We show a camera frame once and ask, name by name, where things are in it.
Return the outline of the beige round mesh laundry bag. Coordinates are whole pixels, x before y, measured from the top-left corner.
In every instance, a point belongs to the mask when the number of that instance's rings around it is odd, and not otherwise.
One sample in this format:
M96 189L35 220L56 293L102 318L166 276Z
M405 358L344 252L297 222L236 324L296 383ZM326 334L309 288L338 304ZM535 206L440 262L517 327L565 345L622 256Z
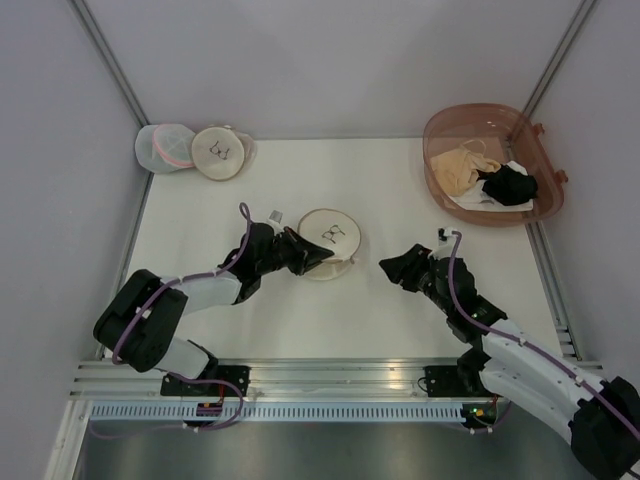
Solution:
M329 281L344 275L354 264L354 256L362 241L360 226L351 216L328 208L306 213L299 220L297 233L333 252L330 258L303 275L314 281Z

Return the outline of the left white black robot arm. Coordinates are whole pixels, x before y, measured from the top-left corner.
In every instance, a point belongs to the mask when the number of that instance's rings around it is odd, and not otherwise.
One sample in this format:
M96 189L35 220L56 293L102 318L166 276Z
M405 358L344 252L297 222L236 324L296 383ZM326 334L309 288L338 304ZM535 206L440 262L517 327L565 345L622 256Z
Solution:
M258 291L263 276L282 269L302 276L333 255L289 227L277 232L267 223L250 222L240 246L216 270L173 278L135 271L98 318L94 339L112 352L115 363L139 373L163 371L187 383L212 380L219 360L176 336L182 318L241 304Z

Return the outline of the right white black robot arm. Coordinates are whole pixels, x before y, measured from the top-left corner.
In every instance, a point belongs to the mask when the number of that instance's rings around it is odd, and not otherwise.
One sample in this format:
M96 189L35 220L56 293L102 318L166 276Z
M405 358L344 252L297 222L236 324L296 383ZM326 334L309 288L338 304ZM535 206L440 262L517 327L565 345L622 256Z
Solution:
M626 379L605 379L536 344L483 297L453 247L416 244L380 261L389 281L425 295L469 350L458 360L473 387L527 411L570 447L597 479L639 476L639 392Z

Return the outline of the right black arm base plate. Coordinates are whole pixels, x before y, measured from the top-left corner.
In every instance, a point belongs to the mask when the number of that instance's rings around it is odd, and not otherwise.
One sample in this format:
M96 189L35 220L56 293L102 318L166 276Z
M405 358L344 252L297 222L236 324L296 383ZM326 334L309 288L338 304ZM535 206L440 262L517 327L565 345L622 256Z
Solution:
M480 380L480 372L490 357L470 349L455 363L424 367L426 391L431 398L491 398Z

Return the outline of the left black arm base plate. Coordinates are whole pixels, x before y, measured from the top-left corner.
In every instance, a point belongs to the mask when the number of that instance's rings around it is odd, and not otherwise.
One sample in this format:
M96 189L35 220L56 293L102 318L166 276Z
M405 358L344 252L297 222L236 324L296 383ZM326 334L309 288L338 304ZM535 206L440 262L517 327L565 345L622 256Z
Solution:
M163 377L160 395L163 397L230 397L245 396L250 383L250 367L219 365L208 369L196 380L183 380L174 375Z

